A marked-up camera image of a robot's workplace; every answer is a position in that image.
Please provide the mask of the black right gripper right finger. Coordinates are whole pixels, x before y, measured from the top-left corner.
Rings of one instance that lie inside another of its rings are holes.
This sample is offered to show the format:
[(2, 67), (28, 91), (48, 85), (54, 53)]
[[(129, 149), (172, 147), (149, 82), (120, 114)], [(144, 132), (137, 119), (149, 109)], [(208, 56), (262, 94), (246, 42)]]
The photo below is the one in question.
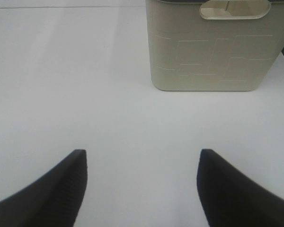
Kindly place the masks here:
[(196, 185), (211, 227), (284, 227), (284, 199), (212, 149), (200, 152)]

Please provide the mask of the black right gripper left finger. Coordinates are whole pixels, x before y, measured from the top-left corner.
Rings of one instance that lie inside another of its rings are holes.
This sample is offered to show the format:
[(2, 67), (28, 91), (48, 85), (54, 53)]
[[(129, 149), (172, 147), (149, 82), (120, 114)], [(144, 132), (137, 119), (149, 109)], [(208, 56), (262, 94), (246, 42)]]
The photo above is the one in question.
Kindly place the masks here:
[(72, 227), (87, 187), (87, 153), (71, 152), (39, 179), (0, 201), (0, 227)]

